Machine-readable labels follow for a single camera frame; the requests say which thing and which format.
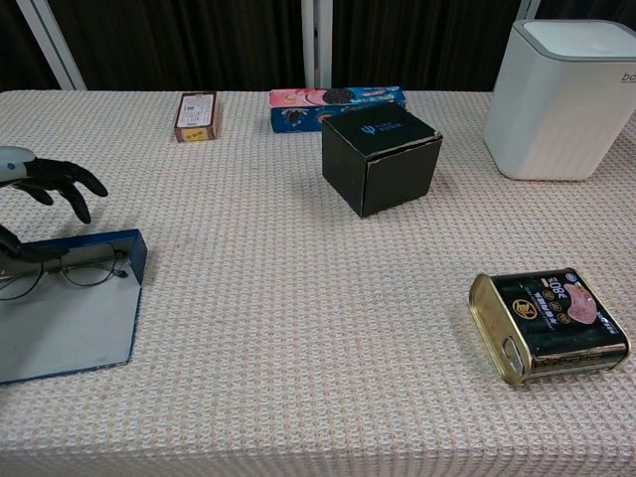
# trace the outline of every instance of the white container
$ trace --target white container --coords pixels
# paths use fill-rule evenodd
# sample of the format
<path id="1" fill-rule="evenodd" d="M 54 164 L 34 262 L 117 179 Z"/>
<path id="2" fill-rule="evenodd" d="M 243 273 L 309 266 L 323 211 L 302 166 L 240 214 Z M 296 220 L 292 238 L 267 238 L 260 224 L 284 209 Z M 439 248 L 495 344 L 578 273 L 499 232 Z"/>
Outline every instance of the white container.
<path id="1" fill-rule="evenodd" d="M 636 109 L 636 34 L 605 21 L 513 25 L 484 139 L 513 179 L 589 177 Z"/>

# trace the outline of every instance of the black box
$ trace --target black box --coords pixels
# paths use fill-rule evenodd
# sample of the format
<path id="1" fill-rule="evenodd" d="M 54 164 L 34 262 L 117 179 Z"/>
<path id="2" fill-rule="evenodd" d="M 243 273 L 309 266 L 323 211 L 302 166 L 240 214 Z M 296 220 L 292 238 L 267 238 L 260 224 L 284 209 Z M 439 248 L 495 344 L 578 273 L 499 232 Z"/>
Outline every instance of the black box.
<path id="1" fill-rule="evenodd" d="M 395 103 L 327 117 L 322 174 L 366 217 L 426 195 L 442 136 Z"/>

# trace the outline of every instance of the spam can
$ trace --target spam can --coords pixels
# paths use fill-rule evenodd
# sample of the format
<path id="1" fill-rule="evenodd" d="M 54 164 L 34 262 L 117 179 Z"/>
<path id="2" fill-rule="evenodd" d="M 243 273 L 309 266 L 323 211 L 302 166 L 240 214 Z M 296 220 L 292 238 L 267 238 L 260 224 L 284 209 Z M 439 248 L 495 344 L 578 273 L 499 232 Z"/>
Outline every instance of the spam can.
<path id="1" fill-rule="evenodd" d="M 614 368 L 631 350 L 624 331 L 573 268 L 480 274 L 469 305 L 499 374 L 511 385 Z"/>

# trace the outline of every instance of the bin lid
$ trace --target bin lid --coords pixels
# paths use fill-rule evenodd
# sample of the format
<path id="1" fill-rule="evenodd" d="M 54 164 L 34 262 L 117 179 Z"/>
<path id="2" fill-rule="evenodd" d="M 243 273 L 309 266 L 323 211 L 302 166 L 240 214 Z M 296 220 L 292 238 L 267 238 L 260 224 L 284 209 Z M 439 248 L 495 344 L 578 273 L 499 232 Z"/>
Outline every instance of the bin lid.
<path id="1" fill-rule="evenodd" d="M 562 61 L 636 61 L 636 33 L 603 20 L 530 20 L 514 27 L 539 53 Z"/>

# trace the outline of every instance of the logo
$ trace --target logo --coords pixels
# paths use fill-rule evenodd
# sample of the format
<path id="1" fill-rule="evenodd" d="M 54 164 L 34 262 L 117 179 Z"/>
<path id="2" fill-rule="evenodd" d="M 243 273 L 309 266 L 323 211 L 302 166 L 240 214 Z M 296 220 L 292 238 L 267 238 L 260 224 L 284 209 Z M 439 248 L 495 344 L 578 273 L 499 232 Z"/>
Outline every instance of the logo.
<path id="1" fill-rule="evenodd" d="M 623 79 L 620 82 L 636 82 L 636 73 L 634 73 L 633 75 L 626 73 L 625 75 L 623 75 Z"/>
<path id="2" fill-rule="evenodd" d="M 513 301 L 513 311 L 524 320 L 534 320 L 537 318 L 537 308 L 528 300 L 519 299 Z"/>

